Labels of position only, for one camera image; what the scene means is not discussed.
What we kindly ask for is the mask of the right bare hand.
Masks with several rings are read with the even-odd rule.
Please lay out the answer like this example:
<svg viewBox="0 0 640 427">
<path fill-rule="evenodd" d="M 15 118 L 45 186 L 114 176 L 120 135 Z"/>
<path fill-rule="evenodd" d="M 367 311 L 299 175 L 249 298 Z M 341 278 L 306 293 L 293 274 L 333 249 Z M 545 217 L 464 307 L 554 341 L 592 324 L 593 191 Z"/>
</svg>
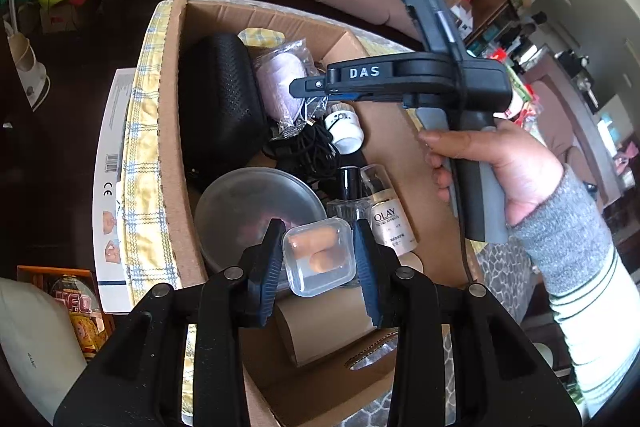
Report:
<svg viewBox="0 0 640 427">
<path fill-rule="evenodd" d="M 547 200 L 559 186 L 564 167 L 547 147 L 513 122 L 496 121 L 494 130 L 422 130 L 426 162 L 438 197 L 449 200 L 452 174 L 445 160 L 486 162 L 506 195 L 506 223 L 515 227 Z"/>
</svg>

